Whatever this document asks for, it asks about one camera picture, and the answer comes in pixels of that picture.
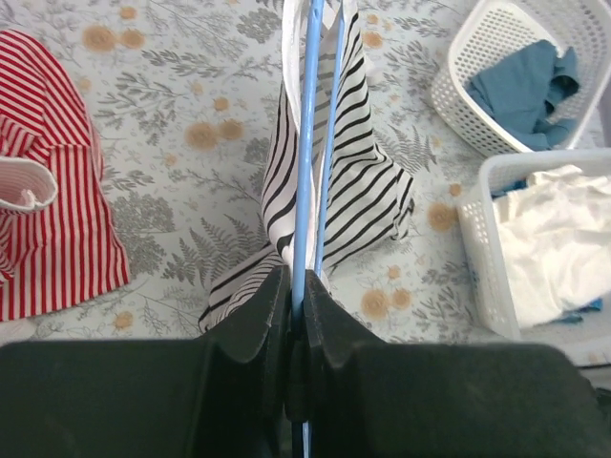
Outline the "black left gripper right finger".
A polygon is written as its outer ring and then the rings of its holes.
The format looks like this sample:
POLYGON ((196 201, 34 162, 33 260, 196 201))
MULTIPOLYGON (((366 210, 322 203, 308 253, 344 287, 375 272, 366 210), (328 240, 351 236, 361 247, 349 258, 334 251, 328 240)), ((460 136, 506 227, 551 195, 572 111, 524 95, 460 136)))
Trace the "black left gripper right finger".
POLYGON ((526 343, 386 343, 305 281, 316 457, 606 457, 610 424, 566 356, 526 343))

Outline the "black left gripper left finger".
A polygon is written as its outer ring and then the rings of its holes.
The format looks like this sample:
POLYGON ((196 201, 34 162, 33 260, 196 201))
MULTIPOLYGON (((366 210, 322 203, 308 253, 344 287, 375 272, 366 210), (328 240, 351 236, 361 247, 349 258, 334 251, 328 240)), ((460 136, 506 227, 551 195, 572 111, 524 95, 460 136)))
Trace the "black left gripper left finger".
POLYGON ((274 268, 193 340, 1 350, 5 457, 277 457, 290 279, 274 268))

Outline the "blue wire hanger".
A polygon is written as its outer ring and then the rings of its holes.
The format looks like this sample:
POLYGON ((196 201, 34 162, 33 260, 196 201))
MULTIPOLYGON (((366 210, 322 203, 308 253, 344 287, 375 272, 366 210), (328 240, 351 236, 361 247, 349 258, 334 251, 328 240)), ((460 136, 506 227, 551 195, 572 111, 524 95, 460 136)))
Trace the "blue wire hanger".
POLYGON ((306 341, 305 296, 306 273, 322 277, 324 231, 327 222, 327 200, 331 159, 335 134, 336 106, 341 79, 343 44, 345 39, 344 5, 335 10, 326 1, 299 1, 286 10, 306 14, 304 55, 292 51, 300 38, 301 20, 291 20, 288 42, 283 43, 283 55, 288 56, 284 79, 291 101, 296 132, 299 137, 296 159, 296 201, 294 235, 291 242, 291 373, 299 383, 305 381, 306 341), (323 122, 321 151, 314 152, 314 127, 317 91, 323 86, 321 68, 325 55, 333 65, 330 75, 328 114, 323 122))

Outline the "black white striped tank top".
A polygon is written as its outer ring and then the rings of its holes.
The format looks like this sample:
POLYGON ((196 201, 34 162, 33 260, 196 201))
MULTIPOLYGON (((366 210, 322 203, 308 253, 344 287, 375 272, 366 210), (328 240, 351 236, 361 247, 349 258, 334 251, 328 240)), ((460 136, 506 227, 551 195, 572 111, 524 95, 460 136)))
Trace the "black white striped tank top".
MULTIPOLYGON (((277 266, 291 267, 296 201, 296 159, 299 137, 284 79, 289 59, 283 43, 290 40, 291 20, 301 20, 299 41, 292 51, 303 56, 301 39, 306 14, 286 10, 299 1, 286 1, 282 19, 282 70, 276 126, 263 174, 262 218, 267 243, 258 253, 221 275, 212 284, 208 304, 200 317, 200 329, 208 331, 247 302, 277 266)), ((402 239, 413 211, 410 173, 378 146, 373 135, 369 84, 373 69, 364 52, 356 2, 343 1, 345 39, 336 106, 335 134, 324 231, 323 268, 332 269, 385 239, 402 239)), ((323 86, 317 91, 314 152, 321 151, 323 122, 328 114, 330 56, 324 56, 323 86)))

